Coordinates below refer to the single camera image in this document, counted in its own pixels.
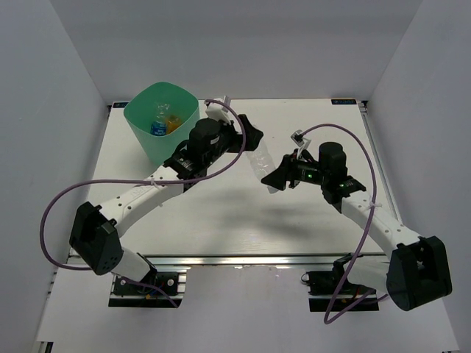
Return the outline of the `clear unlabelled plastic bottle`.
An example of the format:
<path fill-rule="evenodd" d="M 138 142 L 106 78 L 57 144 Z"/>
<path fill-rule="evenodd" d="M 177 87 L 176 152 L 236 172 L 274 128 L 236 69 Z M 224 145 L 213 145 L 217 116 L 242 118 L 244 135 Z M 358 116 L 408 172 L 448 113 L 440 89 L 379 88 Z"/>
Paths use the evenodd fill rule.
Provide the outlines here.
<path fill-rule="evenodd" d="M 274 161 L 271 154 L 269 153 L 264 139 L 259 142 L 256 150 L 246 151 L 244 153 L 249 160 L 249 164 L 255 177 L 259 182 L 275 170 Z"/>

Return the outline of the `orange plastic bottle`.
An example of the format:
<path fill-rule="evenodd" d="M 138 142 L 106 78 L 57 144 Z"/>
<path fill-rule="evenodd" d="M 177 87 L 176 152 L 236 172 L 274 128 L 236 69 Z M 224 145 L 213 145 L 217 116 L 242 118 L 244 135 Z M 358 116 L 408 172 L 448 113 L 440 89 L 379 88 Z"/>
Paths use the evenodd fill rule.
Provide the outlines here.
<path fill-rule="evenodd" d="M 166 118 L 166 134 L 170 135 L 173 131 L 180 128 L 182 124 L 183 121 L 181 118 L 176 115 L 169 115 Z"/>

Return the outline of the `blue cap water bottle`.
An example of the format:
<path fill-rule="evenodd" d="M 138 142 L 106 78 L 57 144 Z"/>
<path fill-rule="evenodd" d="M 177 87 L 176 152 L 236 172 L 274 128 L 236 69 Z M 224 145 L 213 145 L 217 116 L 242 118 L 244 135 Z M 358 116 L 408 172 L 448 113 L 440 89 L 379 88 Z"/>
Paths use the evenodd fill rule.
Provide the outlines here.
<path fill-rule="evenodd" d="M 151 123 L 149 133 L 153 136 L 167 135 L 167 123 L 165 119 L 156 119 Z"/>

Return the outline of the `clear bottle yellow cap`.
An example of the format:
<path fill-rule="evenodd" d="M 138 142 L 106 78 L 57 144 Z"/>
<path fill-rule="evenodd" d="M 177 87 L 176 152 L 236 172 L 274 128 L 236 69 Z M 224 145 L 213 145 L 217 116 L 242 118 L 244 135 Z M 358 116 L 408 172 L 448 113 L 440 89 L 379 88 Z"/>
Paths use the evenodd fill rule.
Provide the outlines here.
<path fill-rule="evenodd" d="M 167 103 L 158 102 L 155 105 L 155 116 L 157 118 L 166 118 L 171 115 L 171 105 Z"/>

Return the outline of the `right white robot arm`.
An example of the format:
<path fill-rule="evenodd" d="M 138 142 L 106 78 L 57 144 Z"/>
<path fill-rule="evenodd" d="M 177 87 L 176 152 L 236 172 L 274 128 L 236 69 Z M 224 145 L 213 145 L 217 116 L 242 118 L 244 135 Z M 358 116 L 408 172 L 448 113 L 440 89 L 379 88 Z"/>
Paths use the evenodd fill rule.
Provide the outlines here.
<path fill-rule="evenodd" d="M 301 182 L 318 185 L 325 201 L 365 230 L 386 255 L 382 263 L 363 255 L 341 257 L 334 262 L 330 279 L 313 279 L 316 293 L 371 288 L 388 294 L 404 311 L 451 294 L 445 244 L 436 236 L 419 235 L 375 205 L 366 187 L 348 174 L 341 144 L 321 144 L 317 160 L 306 151 L 287 154 L 261 181 L 276 190 Z"/>

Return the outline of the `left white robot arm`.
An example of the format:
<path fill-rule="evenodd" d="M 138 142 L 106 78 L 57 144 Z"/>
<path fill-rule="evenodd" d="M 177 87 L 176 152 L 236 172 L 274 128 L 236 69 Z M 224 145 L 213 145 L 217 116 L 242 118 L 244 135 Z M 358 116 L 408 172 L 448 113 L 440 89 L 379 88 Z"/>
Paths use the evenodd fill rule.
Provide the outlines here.
<path fill-rule="evenodd" d="M 78 207 L 71 230 L 71 248 L 91 270 L 101 276 L 112 273 L 130 279 L 139 293 L 155 286 L 156 269 L 143 256 L 125 249 L 121 237 L 146 214 L 192 188 L 209 167 L 225 153 L 254 151 L 263 137 L 244 114 L 242 133 L 233 123 L 211 118 L 197 121 L 187 140 L 142 185 L 99 205 Z"/>

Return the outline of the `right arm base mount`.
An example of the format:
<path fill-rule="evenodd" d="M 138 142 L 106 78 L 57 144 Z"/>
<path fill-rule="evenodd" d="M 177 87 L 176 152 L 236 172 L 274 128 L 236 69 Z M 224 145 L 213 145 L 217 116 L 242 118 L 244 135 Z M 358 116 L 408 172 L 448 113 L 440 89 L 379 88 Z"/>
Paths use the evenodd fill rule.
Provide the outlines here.
<path fill-rule="evenodd" d="M 333 263 L 333 267 L 328 271 L 308 271 L 301 277 L 301 283 L 306 285 L 308 290 L 308 303 L 311 313 L 321 313 L 327 310 L 329 302 L 333 296 L 341 276 L 344 273 L 343 265 L 346 265 L 352 258 L 349 253 Z M 339 294 L 334 302 L 332 311 L 338 313 L 342 311 L 349 304 L 359 299 L 370 288 L 363 285 L 354 285 L 346 281 L 339 291 Z"/>

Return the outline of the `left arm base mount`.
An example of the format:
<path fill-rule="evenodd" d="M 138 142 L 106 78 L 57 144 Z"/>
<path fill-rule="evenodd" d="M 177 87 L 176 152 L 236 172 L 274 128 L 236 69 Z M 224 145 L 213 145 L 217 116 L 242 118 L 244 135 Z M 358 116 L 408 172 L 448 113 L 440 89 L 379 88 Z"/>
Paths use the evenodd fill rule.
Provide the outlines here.
<path fill-rule="evenodd" d="M 161 265 L 153 259 L 148 261 L 155 270 L 143 285 L 131 282 L 126 277 L 112 272 L 108 307 L 177 309 L 185 293 L 188 268 L 180 265 Z"/>

